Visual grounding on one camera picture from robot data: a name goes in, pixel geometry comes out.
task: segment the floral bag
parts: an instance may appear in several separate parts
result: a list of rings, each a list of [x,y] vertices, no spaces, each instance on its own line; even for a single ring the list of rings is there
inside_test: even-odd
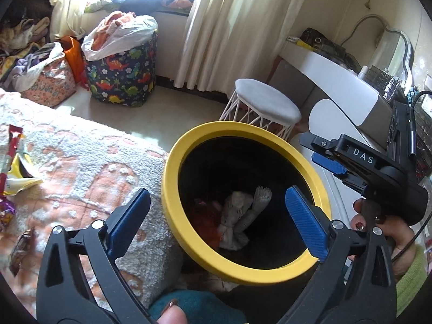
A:
[[[21,97],[54,107],[74,92],[75,80],[72,69],[66,58],[62,57],[47,64],[31,88],[21,92]]]

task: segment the white stool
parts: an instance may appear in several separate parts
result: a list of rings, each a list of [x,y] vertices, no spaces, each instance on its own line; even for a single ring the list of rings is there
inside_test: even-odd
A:
[[[295,124],[302,119],[297,106],[280,91],[258,80],[238,79],[235,81],[234,93],[219,120],[231,120],[231,113],[235,111],[233,119],[235,122],[240,102],[248,106],[248,109],[238,122],[246,119],[246,123],[258,124],[258,121],[260,121],[260,128],[265,130],[268,130],[271,123],[280,124],[283,128],[278,132],[277,136],[284,140],[288,139]],[[251,113],[256,113],[258,116],[254,116],[249,121]]]

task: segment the white plastic bag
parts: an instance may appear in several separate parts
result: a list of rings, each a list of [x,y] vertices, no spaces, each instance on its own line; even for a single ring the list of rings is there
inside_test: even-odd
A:
[[[93,39],[99,26],[104,20],[84,38],[81,49],[87,61],[97,61],[114,55],[115,53],[128,51],[133,47],[143,45],[148,42],[153,32],[158,29],[158,24],[153,17],[137,16],[133,20],[118,26],[118,28],[108,37],[105,44],[98,51],[92,50]]]
[[[48,58],[29,68],[26,74],[17,77],[16,83],[14,85],[15,91],[24,92],[29,90],[36,82],[39,77],[39,74],[44,69],[44,67],[57,59],[64,57],[63,47],[61,47],[60,43],[55,42],[55,46],[51,50]]]

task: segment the human hand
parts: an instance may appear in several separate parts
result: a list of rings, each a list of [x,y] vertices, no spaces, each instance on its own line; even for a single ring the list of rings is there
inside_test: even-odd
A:
[[[186,314],[177,306],[177,300],[172,300],[162,311],[158,324],[187,324]]]
[[[350,222],[351,228],[353,230],[359,230],[362,227],[366,228],[366,220],[362,216],[362,205],[364,199],[359,199],[354,202],[354,210],[358,213],[353,217]],[[396,247],[391,255],[394,258],[401,250],[411,241],[414,237],[414,231],[405,223],[405,221],[397,216],[388,215],[383,224],[377,224],[381,228],[384,235],[391,236]],[[393,272],[396,279],[400,279],[410,268],[416,256],[416,245],[413,243],[405,253],[395,262],[393,262]]]

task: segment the mirror frame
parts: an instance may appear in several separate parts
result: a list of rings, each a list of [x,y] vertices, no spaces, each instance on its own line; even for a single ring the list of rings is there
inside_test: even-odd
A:
[[[399,34],[402,37],[403,41],[405,42],[405,54],[403,55],[402,65],[403,65],[403,70],[405,71],[405,74],[407,75],[407,79],[404,81],[402,88],[404,89],[405,95],[408,94],[408,92],[414,86],[413,74],[411,72],[411,67],[410,67],[410,60],[411,60],[411,57],[413,56],[413,46],[411,45],[411,41],[410,41],[409,37],[403,31],[401,31],[399,29],[395,29],[395,28],[390,28],[388,26],[388,23],[385,21],[385,19],[379,15],[367,15],[367,16],[364,16],[362,19],[360,19],[356,23],[352,33],[344,41],[342,41],[342,43],[340,45],[343,46],[343,44],[345,44],[349,39],[351,39],[354,36],[354,34],[355,34],[357,28],[360,26],[360,24],[363,23],[365,20],[368,20],[368,19],[377,19],[378,21],[380,21],[380,23],[382,24],[382,26],[386,32]]]

